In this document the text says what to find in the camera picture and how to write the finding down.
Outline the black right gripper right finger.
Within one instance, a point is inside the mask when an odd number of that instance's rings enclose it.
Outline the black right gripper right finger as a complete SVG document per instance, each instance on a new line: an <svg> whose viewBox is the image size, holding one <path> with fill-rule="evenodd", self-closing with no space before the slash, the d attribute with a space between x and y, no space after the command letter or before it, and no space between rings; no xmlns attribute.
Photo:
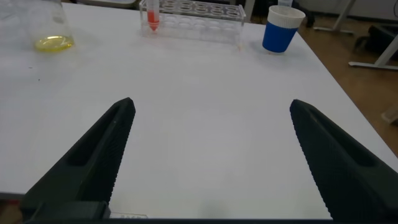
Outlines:
<svg viewBox="0 0 398 224"><path fill-rule="evenodd" d="M332 219L397 220L397 172L394 169L316 107L294 100L290 115Z"/></svg>

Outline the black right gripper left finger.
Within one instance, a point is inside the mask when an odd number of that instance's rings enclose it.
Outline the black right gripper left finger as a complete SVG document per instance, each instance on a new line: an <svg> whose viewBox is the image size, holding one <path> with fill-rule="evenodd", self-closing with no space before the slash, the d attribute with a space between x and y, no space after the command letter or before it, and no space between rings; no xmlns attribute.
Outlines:
<svg viewBox="0 0 398 224"><path fill-rule="evenodd" d="M25 220L109 218L109 201L136 109L115 102L23 196Z"/></svg>

